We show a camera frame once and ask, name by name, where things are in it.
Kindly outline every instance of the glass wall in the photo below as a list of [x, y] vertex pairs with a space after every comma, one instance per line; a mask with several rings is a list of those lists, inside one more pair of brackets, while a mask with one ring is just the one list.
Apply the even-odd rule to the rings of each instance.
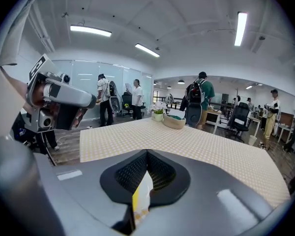
[[[140, 80], [143, 90], [143, 102], [145, 106], [151, 104], [152, 76], [121, 65], [106, 64], [95, 61], [83, 60], [55, 60], [54, 64], [60, 73], [66, 73], [71, 77], [70, 85], [83, 89], [97, 97], [98, 75], [103, 73], [108, 81], [114, 81], [118, 90], [118, 98], [122, 103], [122, 95], [126, 91], [126, 83], [133, 88], [133, 81]], [[83, 119], [99, 118], [99, 106], [86, 112]]]

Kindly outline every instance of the wooden floor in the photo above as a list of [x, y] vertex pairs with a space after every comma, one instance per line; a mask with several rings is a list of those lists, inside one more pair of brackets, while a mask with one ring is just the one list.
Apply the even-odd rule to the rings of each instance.
[[[124, 117], [116, 117], [114, 118], [114, 124], [119, 124], [123, 122], [133, 121], [130, 116]], [[80, 126], [76, 130], [63, 131], [57, 130], [56, 139], [58, 139], [58, 144], [60, 146], [60, 150], [53, 151], [50, 148], [50, 152], [52, 153], [53, 158], [57, 162], [58, 165], [72, 165], [80, 162], [80, 154], [79, 154], [79, 146], [80, 146], [80, 131], [86, 129], [87, 126], [99, 127], [99, 120], [94, 121], [83, 121]], [[250, 135], [254, 135], [256, 130], [256, 124], [251, 123], [249, 126], [248, 132], [242, 133], [242, 139], [247, 144], [249, 141]], [[212, 133], [214, 130], [214, 126], [206, 124], [204, 126], [204, 131]], [[225, 137], [228, 131], [223, 128], [218, 128], [216, 130], [216, 135]], [[258, 146], [259, 142], [262, 140], [263, 131], [259, 129], [257, 133], [257, 141], [254, 146]], [[285, 153], [282, 150], [283, 142], [281, 141], [279, 144], [277, 143], [277, 138], [271, 136], [270, 138], [270, 146], [271, 149], [268, 151], [268, 154], [278, 167], [281, 172], [285, 182], [288, 184], [290, 179], [295, 175], [295, 154], [291, 155]]]

